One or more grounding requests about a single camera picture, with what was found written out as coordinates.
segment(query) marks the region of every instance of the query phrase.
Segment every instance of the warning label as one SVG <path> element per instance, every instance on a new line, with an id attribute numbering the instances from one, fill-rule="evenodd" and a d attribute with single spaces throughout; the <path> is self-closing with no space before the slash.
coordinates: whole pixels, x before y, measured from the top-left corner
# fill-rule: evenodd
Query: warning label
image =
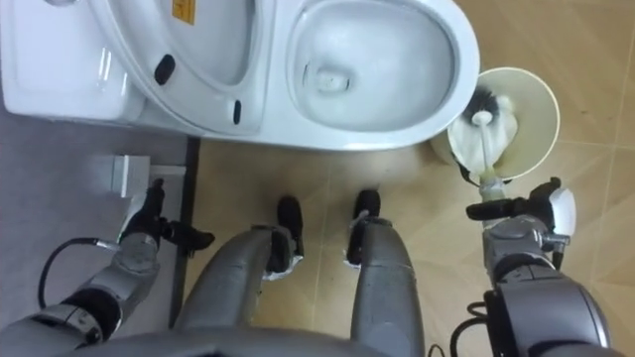
<path id="1" fill-rule="evenodd" d="M 196 13 L 196 0 L 172 0 L 172 16 L 194 24 L 194 14 Z"/>

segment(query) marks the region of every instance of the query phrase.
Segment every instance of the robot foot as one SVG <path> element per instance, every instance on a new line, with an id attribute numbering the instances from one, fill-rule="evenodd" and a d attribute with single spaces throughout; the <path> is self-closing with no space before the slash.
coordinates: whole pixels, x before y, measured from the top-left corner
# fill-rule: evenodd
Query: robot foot
<path id="1" fill-rule="evenodd" d="M 376 189 L 364 189 L 359 192 L 355 200 L 348 249 L 346 250 L 346 261 L 348 264 L 352 266 L 361 265 L 361 247 L 365 230 L 364 218 L 379 217 L 380 209 L 381 198 Z"/>
<path id="2" fill-rule="evenodd" d="M 284 196 L 278 201 L 278 225 L 289 229 L 291 238 L 296 243 L 296 256 L 305 256 L 305 247 L 302 240 L 303 219 L 302 209 L 298 199 L 293 196 Z"/>

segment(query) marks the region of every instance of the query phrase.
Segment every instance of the wall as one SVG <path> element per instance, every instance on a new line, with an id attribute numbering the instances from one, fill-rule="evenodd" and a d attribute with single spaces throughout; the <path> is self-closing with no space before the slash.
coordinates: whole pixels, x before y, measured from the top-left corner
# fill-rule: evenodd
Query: wall
<path id="1" fill-rule="evenodd" d="M 51 122 L 0 107 L 0 328 L 38 310 L 40 270 L 71 237 L 115 239 L 127 199 L 109 192 L 117 154 L 149 155 L 153 164 L 183 165 L 187 138 Z M 165 211 L 178 218 L 181 181 L 168 179 Z M 119 334 L 168 326 L 176 249 L 162 245 L 161 275 Z M 104 267 L 110 254 L 71 247 L 51 270 L 47 301 L 55 302 Z"/>

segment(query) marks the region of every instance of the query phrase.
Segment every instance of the floor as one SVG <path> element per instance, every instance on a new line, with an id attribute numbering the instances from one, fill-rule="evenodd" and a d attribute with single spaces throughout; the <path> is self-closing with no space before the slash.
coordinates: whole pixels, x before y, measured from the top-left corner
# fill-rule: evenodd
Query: floor
<path id="1" fill-rule="evenodd" d="M 537 170 L 509 185 L 526 195 L 551 176 L 576 195 L 578 228 L 564 271 L 592 290 L 615 346 L 635 355 L 635 30 L 632 0 L 460 0 L 477 33 L 483 69 L 520 66 L 556 93 L 562 132 Z M 273 222 L 292 193 L 305 213 L 306 259 L 265 283 L 255 323 L 348 336 L 358 273 L 342 264 L 353 199 L 379 187 L 383 215 L 406 241 L 418 276 L 427 344 L 447 346 L 464 307 L 487 289 L 478 200 L 427 144 L 379 153 L 331 154 L 227 143 L 200 151 L 194 223 L 219 238 L 190 261 L 186 290 L 220 243 L 252 222 Z M 486 333 L 461 337 L 464 355 L 485 356 Z"/>

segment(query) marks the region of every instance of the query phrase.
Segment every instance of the toilet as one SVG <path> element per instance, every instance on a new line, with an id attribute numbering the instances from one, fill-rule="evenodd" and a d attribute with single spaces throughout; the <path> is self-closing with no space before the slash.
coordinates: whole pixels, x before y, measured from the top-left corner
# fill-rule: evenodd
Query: toilet
<path id="1" fill-rule="evenodd" d="M 2 0 L 10 112 L 334 151 L 441 132 L 479 72 L 451 0 Z"/>

